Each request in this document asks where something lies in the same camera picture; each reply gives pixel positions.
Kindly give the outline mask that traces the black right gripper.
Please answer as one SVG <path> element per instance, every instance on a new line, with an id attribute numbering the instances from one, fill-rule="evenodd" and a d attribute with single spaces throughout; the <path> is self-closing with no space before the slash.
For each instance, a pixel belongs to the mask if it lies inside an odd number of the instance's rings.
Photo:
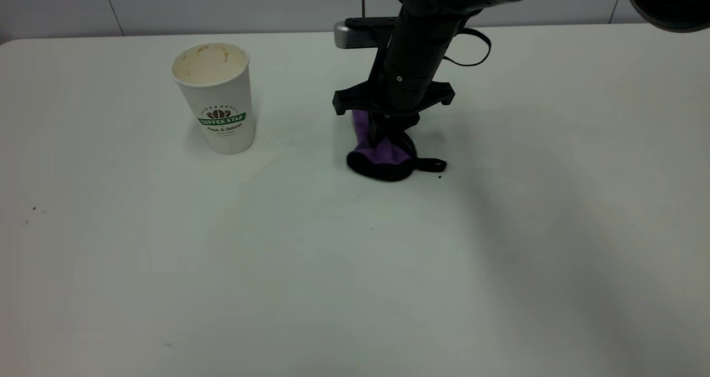
<path id="1" fill-rule="evenodd" d="M 369 114 L 369 144 L 377 147 L 384 138 L 384 116 L 388 116 L 388 138 L 405 134 L 419 123 L 419 112 L 437 104 L 449 106 L 455 97 L 451 84 L 433 80 L 449 42 L 435 44 L 391 43 L 379 49 L 371 77 L 334 94 L 337 115 L 360 110 Z"/>

